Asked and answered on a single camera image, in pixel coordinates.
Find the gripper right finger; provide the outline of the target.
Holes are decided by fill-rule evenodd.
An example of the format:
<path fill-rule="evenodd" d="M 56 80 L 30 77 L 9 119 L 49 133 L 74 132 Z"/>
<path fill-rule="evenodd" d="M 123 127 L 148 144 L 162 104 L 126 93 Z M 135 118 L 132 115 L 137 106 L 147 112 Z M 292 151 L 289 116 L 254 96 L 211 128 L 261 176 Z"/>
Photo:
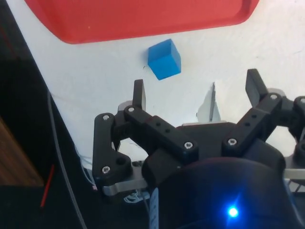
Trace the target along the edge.
<path fill-rule="evenodd" d="M 277 126 L 288 128 L 296 140 L 293 159 L 305 163 L 305 98 L 294 101 L 267 90 L 257 69 L 249 69 L 245 90 L 252 108 L 222 142 L 224 156 L 242 157 L 256 139 L 265 141 Z"/>

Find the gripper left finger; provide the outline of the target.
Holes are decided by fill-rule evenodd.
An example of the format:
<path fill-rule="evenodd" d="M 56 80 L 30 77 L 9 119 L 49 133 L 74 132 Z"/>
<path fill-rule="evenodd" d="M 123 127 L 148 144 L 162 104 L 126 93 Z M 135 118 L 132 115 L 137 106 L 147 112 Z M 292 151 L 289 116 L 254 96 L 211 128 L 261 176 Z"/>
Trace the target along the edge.
<path fill-rule="evenodd" d="M 180 129 L 145 111 L 143 80 L 135 80 L 131 105 L 94 119 L 92 173 L 99 188 L 116 185 L 132 173 L 131 159 L 118 151 L 120 142 L 131 139 L 148 157 L 142 177 L 156 187 L 177 169 L 199 158 L 199 146 Z"/>

